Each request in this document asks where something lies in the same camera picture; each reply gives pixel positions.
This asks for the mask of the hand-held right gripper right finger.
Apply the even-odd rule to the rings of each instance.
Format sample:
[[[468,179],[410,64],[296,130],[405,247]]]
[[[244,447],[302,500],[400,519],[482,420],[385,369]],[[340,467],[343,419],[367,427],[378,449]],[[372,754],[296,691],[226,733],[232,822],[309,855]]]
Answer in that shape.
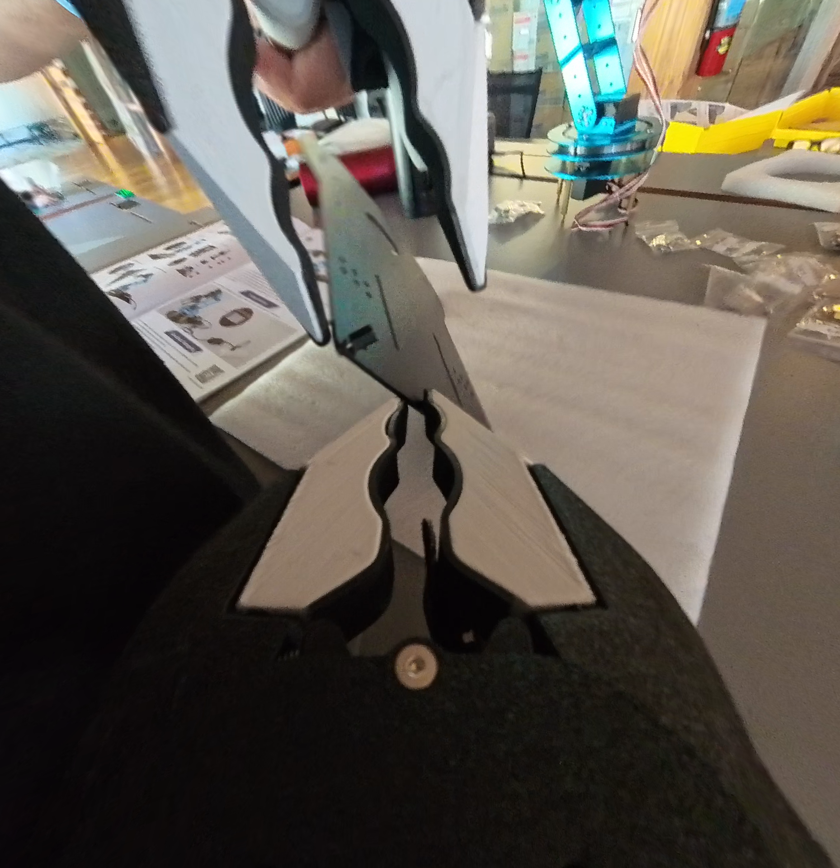
[[[595,592],[523,454],[446,396],[426,396],[425,414],[449,562],[518,611],[594,606]]]

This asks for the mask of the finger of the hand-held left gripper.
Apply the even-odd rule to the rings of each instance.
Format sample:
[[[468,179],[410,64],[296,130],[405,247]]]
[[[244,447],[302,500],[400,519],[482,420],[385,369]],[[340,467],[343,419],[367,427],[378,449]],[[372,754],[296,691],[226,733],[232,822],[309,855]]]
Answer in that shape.
[[[293,226],[284,167],[261,132],[245,3],[133,1],[132,27],[174,150],[309,337],[326,344],[327,317]]]
[[[439,222],[469,290],[487,283],[488,92],[483,2],[393,3],[407,38],[413,145],[440,201]]]

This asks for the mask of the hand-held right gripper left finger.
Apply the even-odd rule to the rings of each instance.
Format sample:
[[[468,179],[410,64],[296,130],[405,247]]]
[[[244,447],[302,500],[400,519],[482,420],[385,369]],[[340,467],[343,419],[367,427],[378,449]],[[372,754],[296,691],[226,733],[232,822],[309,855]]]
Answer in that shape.
[[[404,403],[391,398],[317,451],[241,589],[239,611],[318,615],[372,577],[390,549],[384,505],[403,443]]]

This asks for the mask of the instruction booklet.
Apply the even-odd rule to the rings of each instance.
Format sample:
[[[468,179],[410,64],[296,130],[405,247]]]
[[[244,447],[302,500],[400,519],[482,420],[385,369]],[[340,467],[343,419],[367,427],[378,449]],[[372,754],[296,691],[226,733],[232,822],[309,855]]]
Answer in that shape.
[[[197,404],[308,338],[223,221],[91,277]]]

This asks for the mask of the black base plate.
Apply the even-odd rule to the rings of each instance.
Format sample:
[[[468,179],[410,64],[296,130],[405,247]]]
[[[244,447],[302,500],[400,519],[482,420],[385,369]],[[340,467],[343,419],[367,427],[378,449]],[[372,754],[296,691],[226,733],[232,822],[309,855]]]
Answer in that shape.
[[[414,255],[396,243],[376,202],[338,157],[313,136],[300,142],[317,181],[338,352],[415,408],[439,392],[491,428]]]

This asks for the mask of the person's left hand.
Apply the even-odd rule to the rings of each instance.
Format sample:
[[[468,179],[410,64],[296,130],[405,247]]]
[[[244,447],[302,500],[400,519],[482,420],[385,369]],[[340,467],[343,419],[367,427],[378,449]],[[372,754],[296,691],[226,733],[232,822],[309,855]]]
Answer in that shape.
[[[295,114],[313,114],[352,103],[354,90],[329,24],[322,20],[311,39],[291,51],[256,38],[257,89]]]

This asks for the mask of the black office chair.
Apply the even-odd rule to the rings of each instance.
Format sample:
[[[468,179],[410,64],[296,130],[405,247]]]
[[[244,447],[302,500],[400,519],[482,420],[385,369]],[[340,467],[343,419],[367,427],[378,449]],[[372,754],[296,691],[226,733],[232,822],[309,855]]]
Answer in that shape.
[[[488,73],[488,103],[495,119],[496,138],[531,137],[542,77],[542,69]]]

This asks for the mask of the crumpled clear bag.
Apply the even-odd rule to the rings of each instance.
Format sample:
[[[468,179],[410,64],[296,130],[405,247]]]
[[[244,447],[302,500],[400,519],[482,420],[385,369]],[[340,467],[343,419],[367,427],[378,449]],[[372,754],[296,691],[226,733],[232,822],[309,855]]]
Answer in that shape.
[[[526,219],[541,218],[545,215],[539,201],[504,200],[496,203],[489,212],[490,226],[512,226]]]

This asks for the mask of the wooden pillar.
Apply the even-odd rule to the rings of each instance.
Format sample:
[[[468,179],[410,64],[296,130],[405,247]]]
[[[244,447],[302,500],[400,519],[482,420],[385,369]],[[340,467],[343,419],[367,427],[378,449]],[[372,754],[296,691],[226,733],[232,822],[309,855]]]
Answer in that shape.
[[[677,96],[691,75],[712,2],[653,1],[643,24],[642,48],[662,98]]]

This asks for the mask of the white printed paper strip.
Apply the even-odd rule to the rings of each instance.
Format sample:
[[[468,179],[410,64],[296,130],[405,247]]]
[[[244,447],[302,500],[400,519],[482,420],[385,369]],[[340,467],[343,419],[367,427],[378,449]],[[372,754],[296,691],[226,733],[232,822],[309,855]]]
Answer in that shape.
[[[738,120],[747,110],[731,103],[692,100],[663,100],[664,116],[669,123],[701,128]]]

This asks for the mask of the yellow plastic bin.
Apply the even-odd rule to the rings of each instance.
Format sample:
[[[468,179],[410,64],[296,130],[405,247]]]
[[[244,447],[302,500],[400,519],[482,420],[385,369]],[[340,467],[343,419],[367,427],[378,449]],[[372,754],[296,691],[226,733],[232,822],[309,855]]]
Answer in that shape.
[[[758,150],[772,139],[782,110],[749,115],[709,127],[671,122],[661,152],[675,155],[734,156]]]

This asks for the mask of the red fire extinguisher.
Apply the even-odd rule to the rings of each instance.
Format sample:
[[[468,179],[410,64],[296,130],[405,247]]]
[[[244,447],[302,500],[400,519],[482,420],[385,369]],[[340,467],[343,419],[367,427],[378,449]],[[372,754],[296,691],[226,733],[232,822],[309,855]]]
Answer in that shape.
[[[745,3],[745,1],[712,2],[698,53],[695,70],[697,77],[714,77],[723,70]]]

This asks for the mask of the white foam insert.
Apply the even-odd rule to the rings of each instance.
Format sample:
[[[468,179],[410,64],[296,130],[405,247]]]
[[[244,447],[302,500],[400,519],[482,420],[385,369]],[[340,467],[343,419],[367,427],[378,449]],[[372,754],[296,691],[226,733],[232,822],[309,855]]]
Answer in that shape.
[[[785,150],[730,172],[721,189],[739,197],[840,213],[840,155]]]

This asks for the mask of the pile of small screw bags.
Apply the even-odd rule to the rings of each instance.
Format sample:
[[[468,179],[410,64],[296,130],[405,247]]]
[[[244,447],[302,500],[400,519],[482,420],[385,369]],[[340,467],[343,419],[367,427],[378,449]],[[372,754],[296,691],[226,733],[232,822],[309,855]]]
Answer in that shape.
[[[640,222],[634,231],[659,255],[702,250],[729,259],[733,269],[709,266],[707,307],[764,319],[796,314],[791,341],[840,362],[840,272],[826,259],[720,228],[689,236],[674,221]]]

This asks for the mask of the yellow folded card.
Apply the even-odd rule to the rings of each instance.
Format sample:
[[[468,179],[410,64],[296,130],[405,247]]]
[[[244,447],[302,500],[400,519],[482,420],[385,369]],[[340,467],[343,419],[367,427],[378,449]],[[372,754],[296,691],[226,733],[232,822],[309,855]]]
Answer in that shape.
[[[829,140],[840,141],[840,87],[808,96],[783,110],[771,135],[775,148],[798,142],[821,149]]]

